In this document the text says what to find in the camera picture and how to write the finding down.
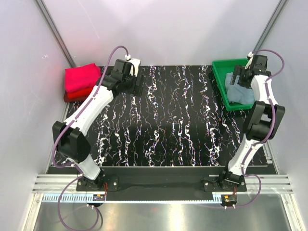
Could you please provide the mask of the grey blue t shirt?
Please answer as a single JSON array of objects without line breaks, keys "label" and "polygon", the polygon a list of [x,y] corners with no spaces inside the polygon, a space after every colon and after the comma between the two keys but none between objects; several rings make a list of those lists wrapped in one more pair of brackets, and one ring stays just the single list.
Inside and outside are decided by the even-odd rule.
[{"label": "grey blue t shirt", "polygon": [[228,102],[243,105],[253,104],[255,102],[253,90],[238,85],[236,82],[239,80],[239,76],[236,76],[234,85],[230,84],[232,74],[233,72],[227,73],[225,77],[225,89]]}]

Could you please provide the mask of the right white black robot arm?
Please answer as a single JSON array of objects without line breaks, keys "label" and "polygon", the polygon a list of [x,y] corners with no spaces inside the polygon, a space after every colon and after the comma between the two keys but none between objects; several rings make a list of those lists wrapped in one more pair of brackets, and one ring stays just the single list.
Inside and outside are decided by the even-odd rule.
[{"label": "right white black robot arm", "polygon": [[267,56],[252,51],[247,58],[246,66],[235,67],[231,84],[251,88],[255,102],[244,121],[242,142],[218,177],[217,185],[224,191],[232,191],[245,184],[249,163],[263,144],[274,138],[285,114],[285,107],[280,106],[274,97],[274,76],[267,70]]}]

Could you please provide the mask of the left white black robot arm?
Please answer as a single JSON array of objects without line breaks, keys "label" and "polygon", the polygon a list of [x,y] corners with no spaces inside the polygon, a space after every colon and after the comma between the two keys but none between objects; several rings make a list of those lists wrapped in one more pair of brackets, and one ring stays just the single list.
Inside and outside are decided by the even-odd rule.
[{"label": "left white black robot arm", "polygon": [[86,138],[97,116],[121,93],[140,97],[145,77],[139,73],[137,58],[117,59],[109,74],[104,73],[99,84],[82,105],[64,122],[52,126],[53,151],[66,157],[81,173],[87,187],[97,191],[106,185],[104,172],[94,162],[91,146]]}]

